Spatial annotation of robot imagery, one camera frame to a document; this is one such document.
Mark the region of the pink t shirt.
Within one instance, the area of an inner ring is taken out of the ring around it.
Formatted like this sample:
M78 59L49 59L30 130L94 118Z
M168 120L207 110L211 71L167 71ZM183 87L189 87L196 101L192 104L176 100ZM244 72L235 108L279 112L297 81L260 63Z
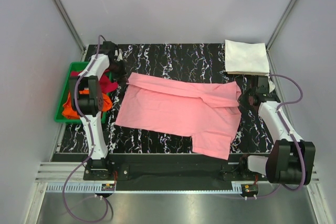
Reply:
M116 125L191 137L192 151L227 160L241 112L236 82L190 83L132 73Z

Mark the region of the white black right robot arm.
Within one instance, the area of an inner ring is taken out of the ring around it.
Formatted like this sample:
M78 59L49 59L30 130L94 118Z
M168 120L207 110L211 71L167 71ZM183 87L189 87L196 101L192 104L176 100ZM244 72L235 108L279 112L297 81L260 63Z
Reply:
M250 180L260 174L270 183L280 184L290 191L308 185L316 147L304 141L291 125L282 109L287 103L270 93L268 76L253 76L245 95L266 124L274 144L268 156L243 155L238 165L239 176Z

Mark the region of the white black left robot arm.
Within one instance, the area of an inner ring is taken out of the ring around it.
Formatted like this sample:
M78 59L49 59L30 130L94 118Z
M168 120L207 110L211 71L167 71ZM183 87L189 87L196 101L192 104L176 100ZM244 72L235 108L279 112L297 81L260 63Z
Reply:
M85 162L87 168L95 170L95 174L103 180L113 175L101 125L104 100L99 81L106 73L112 75L112 84L126 76L122 51L111 41L98 44L96 54L87 66L78 75L69 78L71 108L79 115L89 145L89 156Z

